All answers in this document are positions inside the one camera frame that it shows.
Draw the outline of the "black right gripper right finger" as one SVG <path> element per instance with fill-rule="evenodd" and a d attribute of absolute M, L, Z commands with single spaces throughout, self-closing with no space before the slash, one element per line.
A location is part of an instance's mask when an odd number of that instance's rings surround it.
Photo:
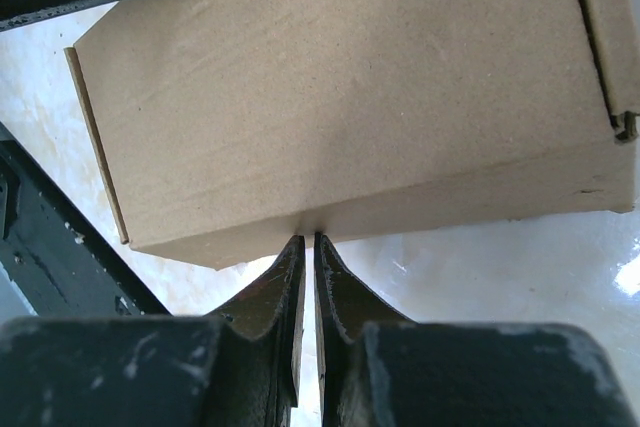
<path fill-rule="evenodd" d="M 419 323 L 314 239 L 326 426 L 632 426 L 603 349 L 554 323 Z"/>

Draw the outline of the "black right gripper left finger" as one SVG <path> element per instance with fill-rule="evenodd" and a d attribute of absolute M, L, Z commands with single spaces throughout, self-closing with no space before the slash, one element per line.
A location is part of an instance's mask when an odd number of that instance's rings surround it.
<path fill-rule="evenodd" d="M 305 241 L 204 316 L 23 317 L 1 329 L 5 426 L 286 426 Z"/>

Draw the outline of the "brown cardboard box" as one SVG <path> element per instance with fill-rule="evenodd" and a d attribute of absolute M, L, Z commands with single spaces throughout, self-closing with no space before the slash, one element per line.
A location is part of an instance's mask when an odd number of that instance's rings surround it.
<path fill-rule="evenodd" d="M 638 197 L 639 0 L 127 0 L 66 55 L 141 253 L 223 269 Z"/>

